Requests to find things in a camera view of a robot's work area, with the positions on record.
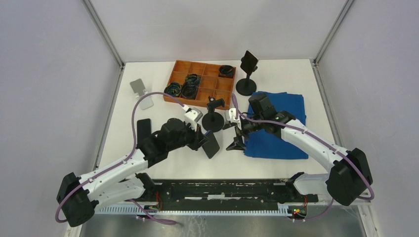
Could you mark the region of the black phone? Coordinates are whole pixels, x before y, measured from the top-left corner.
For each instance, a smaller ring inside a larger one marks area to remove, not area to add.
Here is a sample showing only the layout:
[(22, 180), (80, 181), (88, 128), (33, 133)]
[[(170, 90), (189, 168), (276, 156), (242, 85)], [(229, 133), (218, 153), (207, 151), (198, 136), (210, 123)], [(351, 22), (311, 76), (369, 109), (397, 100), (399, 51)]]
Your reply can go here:
[(257, 70), (257, 64), (259, 60), (250, 52), (246, 51), (244, 56), (241, 58), (240, 68), (247, 74), (251, 75)]
[(202, 145), (203, 150), (208, 157), (208, 159), (212, 159), (220, 150), (220, 146), (218, 144), (218, 141), (212, 131), (207, 131), (204, 134), (207, 141)]

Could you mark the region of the blue cloth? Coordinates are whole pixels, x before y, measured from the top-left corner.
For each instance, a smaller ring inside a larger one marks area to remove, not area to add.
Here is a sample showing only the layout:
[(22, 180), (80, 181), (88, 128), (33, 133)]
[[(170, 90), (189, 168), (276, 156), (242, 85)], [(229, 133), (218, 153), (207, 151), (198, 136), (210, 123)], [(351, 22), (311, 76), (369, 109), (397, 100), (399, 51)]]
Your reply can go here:
[[(306, 124), (304, 97), (301, 94), (287, 92), (264, 92), (277, 111), (285, 110), (294, 115), (302, 124)], [(308, 159), (308, 154), (298, 147), (278, 139), (273, 134), (266, 133), (263, 129), (249, 135), (245, 142), (244, 155), (252, 158), (268, 159)]]

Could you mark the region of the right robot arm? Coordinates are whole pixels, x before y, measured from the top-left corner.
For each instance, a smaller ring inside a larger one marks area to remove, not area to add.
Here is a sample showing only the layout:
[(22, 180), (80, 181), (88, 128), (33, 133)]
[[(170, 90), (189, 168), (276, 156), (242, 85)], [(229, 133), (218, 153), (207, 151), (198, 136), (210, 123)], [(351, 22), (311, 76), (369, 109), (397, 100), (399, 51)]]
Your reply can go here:
[(245, 140), (249, 135), (265, 131), (278, 139), (299, 148), (317, 161), (323, 174), (299, 172), (292, 176), (285, 188), (286, 197), (299, 201), (305, 195), (330, 195), (341, 205), (349, 206), (354, 200), (373, 200), (373, 179), (366, 154), (355, 148), (348, 150), (326, 141), (287, 111), (276, 111), (265, 93), (249, 99), (253, 116), (248, 117), (238, 109), (237, 98), (231, 96), (234, 107), (227, 112), (227, 125), (235, 128), (236, 136), (231, 150), (246, 150)]

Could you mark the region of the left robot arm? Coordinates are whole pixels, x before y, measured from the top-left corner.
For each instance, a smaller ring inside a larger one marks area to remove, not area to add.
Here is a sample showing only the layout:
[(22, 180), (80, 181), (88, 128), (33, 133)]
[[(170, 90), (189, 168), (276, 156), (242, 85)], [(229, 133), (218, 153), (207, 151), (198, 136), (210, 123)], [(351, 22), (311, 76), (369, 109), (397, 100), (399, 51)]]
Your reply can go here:
[(117, 161), (80, 176), (73, 172), (65, 175), (57, 194), (56, 221), (77, 227), (97, 210), (114, 203), (136, 198), (150, 201), (155, 196), (155, 187), (144, 170), (185, 146), (191, 150), (203, 148), (208, 158), (219, 150), (212, 132), (203, 133), (200, 125), (193, 128), (190, 123), (171, 118)]

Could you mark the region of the black phone under left arm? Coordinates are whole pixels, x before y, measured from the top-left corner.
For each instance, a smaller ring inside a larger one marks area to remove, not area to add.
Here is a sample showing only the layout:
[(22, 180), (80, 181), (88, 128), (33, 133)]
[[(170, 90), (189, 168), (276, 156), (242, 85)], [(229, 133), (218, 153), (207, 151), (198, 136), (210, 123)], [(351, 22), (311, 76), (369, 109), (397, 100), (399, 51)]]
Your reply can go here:
[(136, 122), (136, 138), (137, 144), (141, 143), (145, 138), (151, 135), (151, 120), (149, 118), (139, 119)]

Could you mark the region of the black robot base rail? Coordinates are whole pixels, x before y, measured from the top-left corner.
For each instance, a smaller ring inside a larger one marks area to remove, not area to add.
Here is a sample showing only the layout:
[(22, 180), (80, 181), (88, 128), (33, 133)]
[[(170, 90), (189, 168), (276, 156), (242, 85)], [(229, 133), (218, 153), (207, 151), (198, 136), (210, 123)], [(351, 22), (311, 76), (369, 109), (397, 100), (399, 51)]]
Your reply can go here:
[(286, 179), (155, 179), (137, 202), (163, 203), (163, 211), (268, 211), (287, 203), (318, 202)]

